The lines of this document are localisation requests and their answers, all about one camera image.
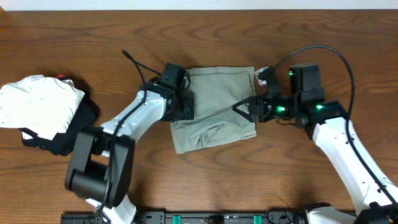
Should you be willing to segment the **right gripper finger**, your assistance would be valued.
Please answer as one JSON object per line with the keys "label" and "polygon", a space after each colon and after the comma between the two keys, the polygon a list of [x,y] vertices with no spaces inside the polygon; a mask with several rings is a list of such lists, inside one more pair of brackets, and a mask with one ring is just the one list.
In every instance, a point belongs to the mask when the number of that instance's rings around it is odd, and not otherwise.
{"label": "right gripper finger", "polygon": [[243,118],[248,120],[249,122],[255,122],[257,118],[257,114],[253,112],[253,108],[250,104],[236,104],[233,105],[233,111],[237,114],[241,115]]}
{"label": "right gripper finger", "polygon": [[233,105],[233,108],[237,108],[240,105],[246,105],[249,108],[256,105],[257,95],[249,96]]}

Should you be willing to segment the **khaki green shorts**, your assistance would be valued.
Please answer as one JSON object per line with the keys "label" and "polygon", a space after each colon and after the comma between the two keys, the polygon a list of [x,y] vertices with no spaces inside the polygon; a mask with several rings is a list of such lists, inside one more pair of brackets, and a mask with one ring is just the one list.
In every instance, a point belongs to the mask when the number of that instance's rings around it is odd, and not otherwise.
{"label": "khaki green shorts", "polygon": [[207,67],[188,70],[194,119],[170,124],[177,154],[215,147],[257,135],[255,124],[232,106],[256,94],[254,67]]}

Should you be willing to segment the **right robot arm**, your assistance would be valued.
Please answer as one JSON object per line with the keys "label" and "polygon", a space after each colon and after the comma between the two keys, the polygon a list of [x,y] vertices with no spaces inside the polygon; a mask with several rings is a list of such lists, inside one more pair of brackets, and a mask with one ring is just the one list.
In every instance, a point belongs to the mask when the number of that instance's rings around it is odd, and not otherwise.
{"label": "right robot arm", "polygon": [[338,211],[329,204],[314,205],[297,212],[294,223],[397,223],[397,186],[359,140],[342,105],[325,100],[318,65],[302,63],[289,68],[289,96],[281,94],[273,68],[263,68],[256,76],[268,92],[234,104],[233,111],[252,123],[294,120],[294,126],[303,129],[332,163],[354,205],[355,213]]}

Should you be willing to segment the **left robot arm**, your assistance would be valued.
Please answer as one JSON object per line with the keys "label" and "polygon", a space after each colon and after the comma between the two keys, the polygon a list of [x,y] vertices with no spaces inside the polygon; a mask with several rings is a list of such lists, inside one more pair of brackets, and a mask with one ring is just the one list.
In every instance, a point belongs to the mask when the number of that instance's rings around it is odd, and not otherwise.
{"label": "left robot arm", "polygon": [[189,73],[168,63],[160,76],[140,87],[134,101],[116,117],[78,132],[65,187],[95,210],[63,214],[61,223],[134,223],[137,208],[127,191],[135,144],[157,121],[193,119],[189,87]]}

